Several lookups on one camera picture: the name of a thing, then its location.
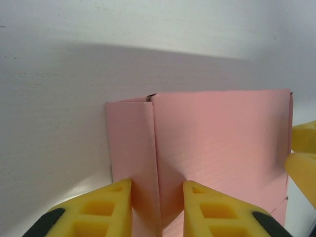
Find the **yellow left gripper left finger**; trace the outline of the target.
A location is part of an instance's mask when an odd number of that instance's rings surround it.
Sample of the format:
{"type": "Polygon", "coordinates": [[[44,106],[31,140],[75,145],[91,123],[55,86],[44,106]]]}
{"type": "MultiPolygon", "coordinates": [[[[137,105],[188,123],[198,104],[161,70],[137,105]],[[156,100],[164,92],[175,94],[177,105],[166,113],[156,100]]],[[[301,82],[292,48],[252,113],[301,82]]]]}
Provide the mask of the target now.
{"type": "Polygon", "coordinates": [[[43,214],[26,237],[132,236],[132,180],[122,179],[60,203],[43,214]]]}

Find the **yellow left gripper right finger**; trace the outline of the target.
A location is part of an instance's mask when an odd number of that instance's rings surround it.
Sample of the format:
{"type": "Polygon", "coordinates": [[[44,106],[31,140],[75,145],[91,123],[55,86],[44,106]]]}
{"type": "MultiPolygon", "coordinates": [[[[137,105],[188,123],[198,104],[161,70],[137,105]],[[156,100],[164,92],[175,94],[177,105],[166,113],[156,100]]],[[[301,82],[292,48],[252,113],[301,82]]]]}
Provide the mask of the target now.
{"type": "Polygon", "coordinates": [[[264,209],[194,181],[183,183],[185,237],[289,237],[264,209]]]}

